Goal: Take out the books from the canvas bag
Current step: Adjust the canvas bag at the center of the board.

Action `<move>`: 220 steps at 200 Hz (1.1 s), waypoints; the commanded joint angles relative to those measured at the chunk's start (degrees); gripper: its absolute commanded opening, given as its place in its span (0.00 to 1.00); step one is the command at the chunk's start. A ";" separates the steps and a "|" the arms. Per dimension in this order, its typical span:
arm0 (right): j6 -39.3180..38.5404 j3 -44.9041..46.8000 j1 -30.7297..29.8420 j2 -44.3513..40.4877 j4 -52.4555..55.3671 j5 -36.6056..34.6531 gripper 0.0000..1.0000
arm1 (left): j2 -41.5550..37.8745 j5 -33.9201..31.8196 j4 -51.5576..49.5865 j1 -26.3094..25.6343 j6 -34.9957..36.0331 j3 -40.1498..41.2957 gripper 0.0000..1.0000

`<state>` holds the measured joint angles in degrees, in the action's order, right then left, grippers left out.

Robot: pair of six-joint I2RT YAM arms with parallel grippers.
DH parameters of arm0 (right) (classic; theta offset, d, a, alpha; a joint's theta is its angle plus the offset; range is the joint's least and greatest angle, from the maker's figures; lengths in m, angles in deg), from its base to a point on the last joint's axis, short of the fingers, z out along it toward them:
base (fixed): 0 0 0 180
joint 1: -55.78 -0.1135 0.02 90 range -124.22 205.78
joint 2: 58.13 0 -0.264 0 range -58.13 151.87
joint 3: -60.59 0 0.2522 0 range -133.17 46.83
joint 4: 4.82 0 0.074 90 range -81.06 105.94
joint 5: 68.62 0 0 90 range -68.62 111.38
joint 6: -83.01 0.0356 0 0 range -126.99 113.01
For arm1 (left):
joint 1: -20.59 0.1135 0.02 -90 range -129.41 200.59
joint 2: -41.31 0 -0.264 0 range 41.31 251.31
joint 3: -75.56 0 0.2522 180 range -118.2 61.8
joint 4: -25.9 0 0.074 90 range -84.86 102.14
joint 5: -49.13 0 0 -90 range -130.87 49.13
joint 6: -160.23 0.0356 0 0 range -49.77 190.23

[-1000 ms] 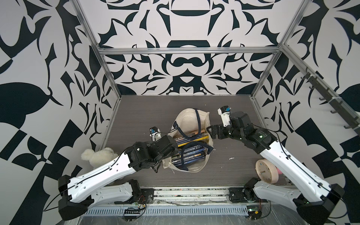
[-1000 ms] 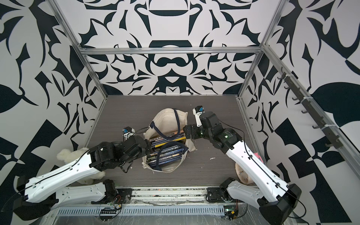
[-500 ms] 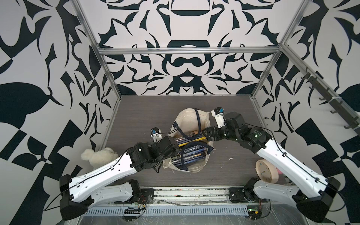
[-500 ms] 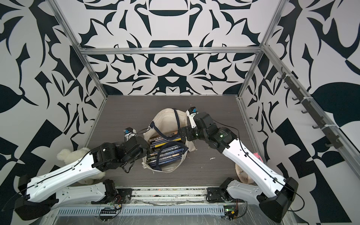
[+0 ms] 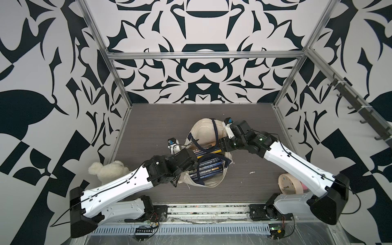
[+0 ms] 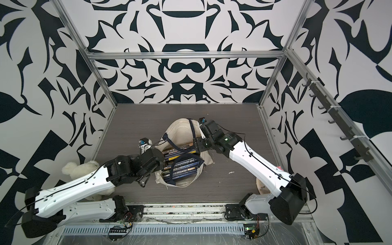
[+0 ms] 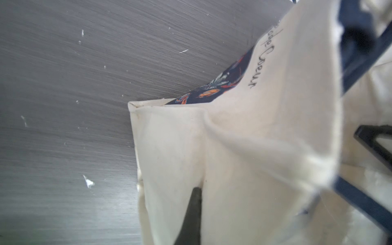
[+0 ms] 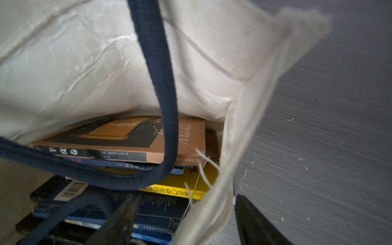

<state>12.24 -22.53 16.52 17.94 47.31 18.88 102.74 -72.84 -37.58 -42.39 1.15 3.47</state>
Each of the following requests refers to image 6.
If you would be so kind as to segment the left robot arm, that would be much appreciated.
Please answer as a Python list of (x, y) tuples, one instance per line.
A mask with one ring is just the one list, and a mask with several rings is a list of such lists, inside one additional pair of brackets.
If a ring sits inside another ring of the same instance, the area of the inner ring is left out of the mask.
[(129, 214), (124, 197), (81, 202), (82, 199), (123, 184), (139, 182), (163, 167), (164, 155), (155, 148), (141, 155), (120, 155), (97, 170), (66, 184), (40, 190), (36, 187), (25, 193), (26, 213), (21, 227), (27, 238), (37, 238), (69, 222), (98, 220), (117, 222)]

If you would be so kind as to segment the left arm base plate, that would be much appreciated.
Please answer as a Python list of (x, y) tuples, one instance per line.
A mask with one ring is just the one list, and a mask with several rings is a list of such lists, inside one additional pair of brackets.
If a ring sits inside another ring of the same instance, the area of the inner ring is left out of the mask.
[(124, 221), (134, 222), (143, 217), (144, 205), (128, 205), (124, 210), (116, 211), (113, 216), (107, 219), (99, 219), (100, 223), (114, 223)]

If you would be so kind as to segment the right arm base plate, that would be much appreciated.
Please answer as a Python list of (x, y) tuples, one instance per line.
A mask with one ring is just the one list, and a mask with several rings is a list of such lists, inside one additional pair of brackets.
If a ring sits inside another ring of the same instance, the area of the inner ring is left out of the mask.
[(244, 205), (239, 204), (226, 204), (224, 218), (228, 221), (266, 221), (268, 219), (267, 214), (252, 214)]

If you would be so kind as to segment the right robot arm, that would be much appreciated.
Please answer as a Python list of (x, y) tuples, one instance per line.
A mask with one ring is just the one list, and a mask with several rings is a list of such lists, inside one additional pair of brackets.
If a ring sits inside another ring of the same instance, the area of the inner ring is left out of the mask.
[(257, 214), (272, 214), (291, 225), (307, 202), (306, 180), (291, 175), (256, 153), (237, 133), (223, 130), (215, 121), (199, 119), (202, 150), (215, 150), (243, 166), (265, 185), (268, 194), (247, 194), (237, 210), (230, 208), (227, 219), (251, 219)]

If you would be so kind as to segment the cream canvas tote bag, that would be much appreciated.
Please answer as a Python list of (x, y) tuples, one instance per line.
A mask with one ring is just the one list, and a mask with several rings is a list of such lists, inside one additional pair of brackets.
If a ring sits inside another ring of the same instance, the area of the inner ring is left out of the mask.
[(155, 148), (164, 156), (164, 167), (155, 172), (155, 182), (167, 187), (186, 188), (194, 183), (204, 168), (213, 164), (208, 151), (202, 151), (199, 123), (191, 118), (174, 121)]

